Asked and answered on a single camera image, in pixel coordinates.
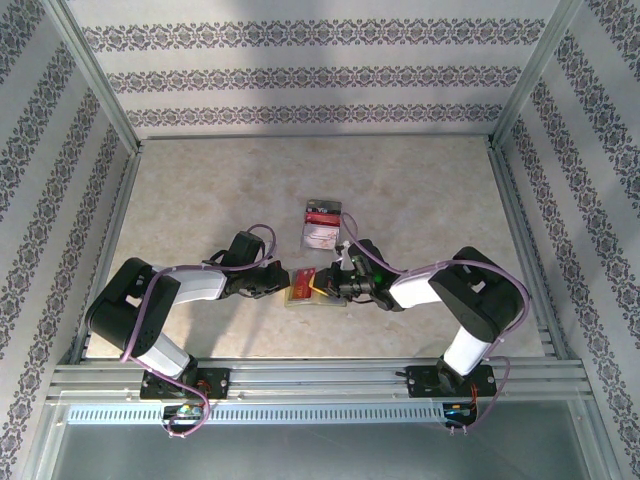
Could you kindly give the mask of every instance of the mounting plate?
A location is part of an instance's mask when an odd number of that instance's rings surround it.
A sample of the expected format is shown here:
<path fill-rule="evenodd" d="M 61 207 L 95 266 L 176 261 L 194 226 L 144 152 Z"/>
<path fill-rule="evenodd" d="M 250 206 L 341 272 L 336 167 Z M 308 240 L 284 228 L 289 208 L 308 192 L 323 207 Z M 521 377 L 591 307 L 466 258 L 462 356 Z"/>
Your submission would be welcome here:
<path fill-rule="evenodd" d="M 435 365 L 411 366 L 404 369 L 407 388 L 411 398 L 443 398 L 452 397 L 450 393 L 438 388 L 438 369 Z M 456 397 L 471 397 L 471 385 L 478 388 L 479 397 L 493 397 L 496 394 L 496 380 L 490 365 L 477 366 L 467 381 L 456 391 Z"/>
<path fill-rule="evenodd" d="M 228 368 L 198 368 L 196 372 L 196 383 L 205 381 L 210 387 L 210 400 L 222 400 L 227 398 L 229 392 L 229 376 L 231 370 Z M 186 400 L 199 398 L 191 392 L 186 395 L 176 392 L 175 388 L 159 379 L 155 375 L 145 371 L 140 387 L 140 400 Z"/>

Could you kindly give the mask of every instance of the glass panel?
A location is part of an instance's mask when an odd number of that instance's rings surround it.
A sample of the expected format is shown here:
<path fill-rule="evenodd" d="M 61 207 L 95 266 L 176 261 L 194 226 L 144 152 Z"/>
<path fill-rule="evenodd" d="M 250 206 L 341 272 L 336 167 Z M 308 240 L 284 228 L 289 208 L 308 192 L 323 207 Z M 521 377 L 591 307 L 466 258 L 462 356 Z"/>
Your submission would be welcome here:
<path fill-rule="evenodd" d="M 499 404 L 467 437 L 432 427 L 69 425 L 53 478 L 589 478 L 564 402 Z"/>

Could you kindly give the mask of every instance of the packaged item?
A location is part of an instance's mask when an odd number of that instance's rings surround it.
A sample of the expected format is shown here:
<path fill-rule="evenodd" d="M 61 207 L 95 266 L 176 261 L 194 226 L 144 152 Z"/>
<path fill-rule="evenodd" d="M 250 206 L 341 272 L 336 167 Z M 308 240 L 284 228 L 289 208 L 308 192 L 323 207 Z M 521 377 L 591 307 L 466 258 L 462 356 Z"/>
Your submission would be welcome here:
<path fill-rule="evenodd" d="M 309 200 L 302 228 L 302 246 L 333 250 L 340 236 L 341 213 L 341 202 Z"/>
<path fill-rule="evenodd" d="M 285 292 L 284 306 L 325 305 L 331 307 L 346 307 L 346 299 L 329 297 L 311 288 L 310 285 L 311 282 L 313 282 L 315 274 L 315 267 L 299 268 L 290 273 L 291 286 L 287 288 Z"/>

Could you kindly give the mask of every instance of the marble floor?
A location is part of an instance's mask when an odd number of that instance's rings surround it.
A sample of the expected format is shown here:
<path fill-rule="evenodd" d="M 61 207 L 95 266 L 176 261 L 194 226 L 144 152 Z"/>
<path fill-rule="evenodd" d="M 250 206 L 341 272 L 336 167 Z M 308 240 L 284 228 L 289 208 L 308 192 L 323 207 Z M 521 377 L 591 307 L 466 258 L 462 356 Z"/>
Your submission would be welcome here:
<path fill-rule="evenodd" d="M 286 268 L 328 266 L 331 252 L 300 249 L 309 198 L 342 201 L 398 268 L 473 245 L 521 277 L 483 139 L 459 136 L 148 141 L 111 274 L 132 256 L 198 263 L 258 222 L 277 232 Z M 402 313 L 283 305 L 284 292 L 178 305 L 164 332 L 197 357 L 435 357 L 458 329 L 441 303 Z M 87 356 L 119 353 L 91 337 Z M 533 316 L 496 353 L 543 355 Z"/>

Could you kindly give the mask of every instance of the vented metal plate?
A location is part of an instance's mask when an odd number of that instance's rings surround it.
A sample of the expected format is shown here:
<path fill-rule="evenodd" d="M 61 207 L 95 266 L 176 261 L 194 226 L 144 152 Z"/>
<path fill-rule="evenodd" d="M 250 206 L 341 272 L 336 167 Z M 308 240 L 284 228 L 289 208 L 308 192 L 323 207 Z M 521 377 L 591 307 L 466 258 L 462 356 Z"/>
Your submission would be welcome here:
<path fill-rule="evenodd" d="M 75 405 L 69 424 L 158 425 L 166 405 Z M 440 403 L 323 404 L 323 405 L 212 405 L 208 423 L 222 425 L 319 425 L 353 423 L 443 422 Z"/>

